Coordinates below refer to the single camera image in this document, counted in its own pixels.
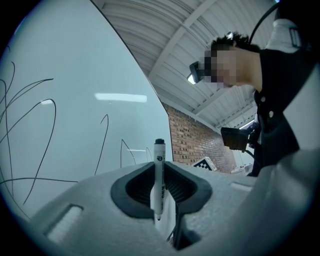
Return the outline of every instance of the white ceiling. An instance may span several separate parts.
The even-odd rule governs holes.
[[[188,82],[189,65],[229,31],[251,35],[274,0],[94,0],[137,59],[159,98],[217,131],[239,128],[257,109],[249,85],[216,91]],[[261,48],[273,30],[275,12],[252,40]]]

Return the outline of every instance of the whiteboard marker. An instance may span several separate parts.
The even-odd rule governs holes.
[[[166,144],[162,138],[157,138],[154,144],[154,213],[158,221],[164,210],[165,197],[165,158]]]

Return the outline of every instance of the gray plastic surface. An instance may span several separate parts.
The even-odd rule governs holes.
[[[83,256],[261,255],[277,246],[307,212],[319,181],[319,155],[319,149],[299,151],[277,166],[263,168],[257,179],[174,163],[206,179],[213,189],[200,211],[184,216],[187,228],[202,238],[181,251],[163,240],[152,220],[130,218],[111,200],[114,181],[145,164],[79,182],[30,223],[45,233],[69,204],[83,206],[80,219],[60,245],[66,252]]]

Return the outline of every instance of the brick wall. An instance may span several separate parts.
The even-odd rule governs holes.
[[[163,106],[169,115],[173,161],[192,165],[209,157],[219,172],[232,171],[236,161],[220,134],[169,105]]]

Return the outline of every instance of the dark hair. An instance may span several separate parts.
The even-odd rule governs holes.
[[[259,53],[260,47],[256,44],[249,44],[249,36],[239,34],[236,32],[229,32],[224,37],[218,37],[212,41],[211,51],[218,50],[218,45],[229,45],[232,46],[236,42],[236,46],[240,49],[248,50],[250,52]]]

